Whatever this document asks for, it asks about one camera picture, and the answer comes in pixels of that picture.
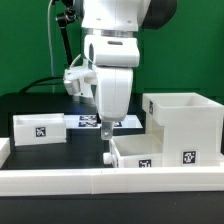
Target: open white box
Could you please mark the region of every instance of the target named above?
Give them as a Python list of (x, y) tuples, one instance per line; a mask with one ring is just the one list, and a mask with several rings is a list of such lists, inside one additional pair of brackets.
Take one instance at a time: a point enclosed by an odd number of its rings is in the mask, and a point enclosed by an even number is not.
[(219, 165), (221, 104), (196, 93), (143, 94), (142, 108), (146, 133), (113, 137), (105, 163), (119, 168)]
[(13, 116), (15, 145), (66, 142), (64, 114)]

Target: black table surface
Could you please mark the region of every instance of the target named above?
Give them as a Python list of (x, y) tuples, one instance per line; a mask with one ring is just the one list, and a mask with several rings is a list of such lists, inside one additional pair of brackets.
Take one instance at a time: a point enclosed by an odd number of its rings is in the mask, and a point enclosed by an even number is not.
[[(144, 124), (141, 97), (133, 96), (129, 114)], [(63, 94), (7, 94), (0, 97), (0, 137), (10, 137), (11, 155), (3, 170), (104, 167), (108, 142), (99, 130), (68, 130), (67, 144), (13, 146), (16, 114), (94, 114), (95, 106)], [(115, 135), (141, 130), (117, 130)], [(0, 223), (224, 223), (224, 192), (163, 192), (103, 195), (1, 197)]]

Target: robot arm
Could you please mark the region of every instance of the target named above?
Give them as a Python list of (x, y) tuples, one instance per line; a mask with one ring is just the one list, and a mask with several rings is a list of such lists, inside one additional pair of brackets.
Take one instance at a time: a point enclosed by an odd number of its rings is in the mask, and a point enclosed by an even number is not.
[[(72, 1), (63, 3), (68, 7)], [(134, 33), (141, 26), (158, 29), (167, 23), (176, 11), (177, 0), (73, 0), (73, 6), (82, 19), (84, 64), (66, 70), (65, 87), (72, 95), (82, 91), (77, 80), (84, 80), (89, 89), (96, 85), (101, 137), (109, 140), (114, 122), (127, 114), (132, 67), (139, 65)]]

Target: white platform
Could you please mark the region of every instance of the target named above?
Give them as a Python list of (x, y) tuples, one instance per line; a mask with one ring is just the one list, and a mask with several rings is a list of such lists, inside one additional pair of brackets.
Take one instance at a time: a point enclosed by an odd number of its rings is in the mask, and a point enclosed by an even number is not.
[[(9, 140), (0, 139), (0, 161)], [(162, 167), (0, 171), (0, 196), (74, 195), (224, 190), (224, 160), (217, 167)]]

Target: white cardboard box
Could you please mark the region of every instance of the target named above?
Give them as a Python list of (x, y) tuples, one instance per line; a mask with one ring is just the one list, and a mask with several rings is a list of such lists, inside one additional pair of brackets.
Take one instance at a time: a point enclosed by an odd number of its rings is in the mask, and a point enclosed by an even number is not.
[(64, 114), (13, 116), (15, 145), (66, 142)]

